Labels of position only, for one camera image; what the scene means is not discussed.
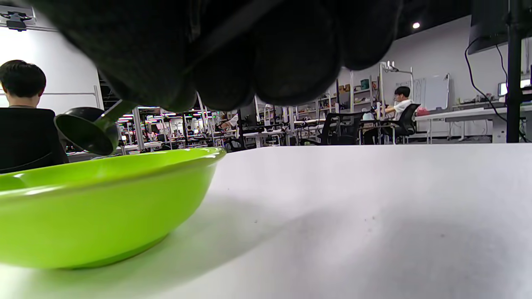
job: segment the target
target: camera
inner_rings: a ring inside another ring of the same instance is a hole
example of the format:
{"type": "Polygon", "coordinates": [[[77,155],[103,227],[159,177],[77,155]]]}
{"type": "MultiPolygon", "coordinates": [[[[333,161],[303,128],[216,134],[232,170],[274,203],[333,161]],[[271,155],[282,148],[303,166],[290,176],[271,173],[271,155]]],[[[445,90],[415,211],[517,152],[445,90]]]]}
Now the camera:
{"type": "Polygon", "coordinates": [[[9,19],[6,21],[7,27],[9,29],[13,29],[18,32],[26,31],[26,24],[24,24],[24,21],[32,19],[32,17],[26,15],[25,13],[17,11],[8,11],[7,13],[0,13],[0,15],[6,19],[9,19]]]}

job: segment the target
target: black office chair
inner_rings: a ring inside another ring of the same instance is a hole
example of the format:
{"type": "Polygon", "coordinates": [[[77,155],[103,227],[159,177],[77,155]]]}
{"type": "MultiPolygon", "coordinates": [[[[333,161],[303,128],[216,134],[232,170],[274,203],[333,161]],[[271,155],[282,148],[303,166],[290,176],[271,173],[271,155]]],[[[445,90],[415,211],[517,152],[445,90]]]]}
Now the black office chair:
{"type": "Polygon", "coordinates": [[[302,139],[301,145],[352,145],[359,138],[360,120],[365,112],[360,113],[329,113],[323,124],[320,141],[302,139]]]}
{"type": "Polygon", "coordinates": [[[414,123],[414,113],[420,104],[410,104],[406,109],[401,113],[399,120],[386,120],[383,123],[394,124],[394,128],[383,130],[385,135],[393,136],[395,130],[395,138],[397,137],[408,137],[417,133],[417,128],[414,123]]]}
{"type": "Polygon", "coordinates": [[[0,108],[0,173],[63,164],[65,152],[47,109],[0,108]]]}

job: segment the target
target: black cable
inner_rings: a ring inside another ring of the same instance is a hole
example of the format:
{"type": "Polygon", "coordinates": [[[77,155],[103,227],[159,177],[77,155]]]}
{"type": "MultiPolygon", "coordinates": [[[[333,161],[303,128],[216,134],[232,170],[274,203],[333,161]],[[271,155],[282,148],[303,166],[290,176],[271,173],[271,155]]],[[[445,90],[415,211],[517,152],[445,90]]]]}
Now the black cable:
{"type": "Polygon", "coordinates": [[[499,49],[498,44],[495,45],[497,48],[497,52],[499,52],[499,56],[501,57],[501,67],[504,72],[504,75],[506,76],[506,93],[508,93],[508,73],[506,72],[506,69],[504,68],[504,59],[502,58],[501,49],[499,49]]]}
{"type": "MultiPolygon", "coordinates": [[[[489,38],[489,37],[486,37],[486,36],[480,36],[480,37],[477,37],[475,38],[472,42],[469,43],[469,45],[467,46],[467,48],[465,48],[465,52],[464,52],[464,57],[465,57],[465,62],[467,63],[467,67],[469,69],[469,78],[471,79],[471,85],[473,85],[473,88],[479,92],[481,95],[484,96],[484,98],[486,100],[488,100],[488,103],[489,105],[491,106],[491,108],[493,109],[493,111],[495,112],[495,115],[497,115],[497,117],[499,117],[500,119],[502,119],[504,122],[508,123],[508,120],[506,120],[506,118],[504,118],[502,115],[500,115],[498,112],[497,112],[497,108],[495,108],[495,106],[493,105],[492,101],[486,96],[486,94],[484,94],[480,89],[477,88],[477,86],[475,85],[475,82],[473,81],[473,72],[471,71],[471,64],[469,63],[469,59],[467,57],[467,51],[469,50],[469,48],[476,42],[478,41],[479,39],[482,39],[482,38],[489,38]]],[[[502,54],[501,54],[501,51],[499,51],[499,54],[501,56],[501,62],[503,61],[503,58],[502,58],[502,54]]],[[[504,64],[503,64],[503,70],[504,70],[504,73],[506,74],[506,82],[508,82],[508,74],[506,72],[506,70],[504,69],[504,64]]],[[[523,138],[523,140],[525,142],[528,142],[528,139],[525,137],[525,134],[523,134],[523,132],[521,132],[521,130],[519,130],[519,136],[521,136],[521,138],[523,138]]]]}

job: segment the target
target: white desk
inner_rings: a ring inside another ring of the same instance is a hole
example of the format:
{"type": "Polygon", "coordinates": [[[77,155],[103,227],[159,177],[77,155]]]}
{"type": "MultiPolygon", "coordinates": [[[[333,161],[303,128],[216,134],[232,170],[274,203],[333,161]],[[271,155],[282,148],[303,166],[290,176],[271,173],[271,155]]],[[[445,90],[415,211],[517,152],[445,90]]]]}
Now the white desk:
{"type": "MultiPolygon", "coordinates": [[[[161,147],[161,146],[162,146],[162,142],[148,142],[144,144],[145,148],[150,148],[150,149],[161,147]]],[[[126,153],[129,153],[131,151],[138,151],[138,145],[126,145],[124,146],[124,150],[126,151],[126,153]]],[[[120,146],[117,146],[114,153],[115,154],[121,153],[120,146]]],[[[88,152],[75,152],[75,153],[68,153],[66,155],[67,157],[69,157],[70,162],[80,162],[80,161],[89,160],[89,159],[92,159],[98,156],[96,154],[92,154],[88,152]]]]}
{"type": "MultiPolygon", "coordinates": [[[[497,108],[497,112],[506,118],[506,108],[497,108]]],[[[532,105],[521,106],[521,113],[527,119],[527,132],[532,134],[532,105]]],[[[469,121],[469,120],[490,120],[493,123],[492,142],[506,143],[506,122],[500,119],[493,109],[467,109],[452,112],[437,113],[416,117],[416,121],[429,121],[429,132],[427,138],[432,140],[432,122],[433,121],[469,121]]]]}
{"type": "Polygon", "coordinates": [[[244,137],[255,138],[256,148],[260,148],[262,147],[262,144],[264,143],[264,139],[269,136],[277,136],[279,138],[279,143],[280,143],[280,138],[282,134],[283,134],[283,131],[281,129],[277,129],[271,132],[263,131],[263,132],[255,132],[255,133],[245,133],[244,137]]]}
{"type": "Polygon", "coordinates": [[[198,211],[157,247],[95,270],[0,266],[0,298],[529,299],[531,149],[231,153],[198,211]],[[394,169],[402,169],[384,190],[375,184],[389,168],[383,156],[401,157],[394,169]],[[274,194],[265,187],[273,185],[274,194]]]}

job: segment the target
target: black glove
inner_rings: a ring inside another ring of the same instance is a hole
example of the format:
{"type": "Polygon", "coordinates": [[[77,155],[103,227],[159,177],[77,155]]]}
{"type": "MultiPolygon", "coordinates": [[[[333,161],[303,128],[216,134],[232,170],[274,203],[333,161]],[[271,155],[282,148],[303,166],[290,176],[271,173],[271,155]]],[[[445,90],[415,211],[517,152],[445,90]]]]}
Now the black glove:
{"type": "Polygon", "coordinates": [[[222,111],[255,94],[284,106],[313,100],[342,65],[379,62],[402,7],[402,0],[28,2],[92,59],[121,99],[174,112],[189,109],[196,90],[222,111]],[[242,9],[245,17],[235,17],[242,9]]]}

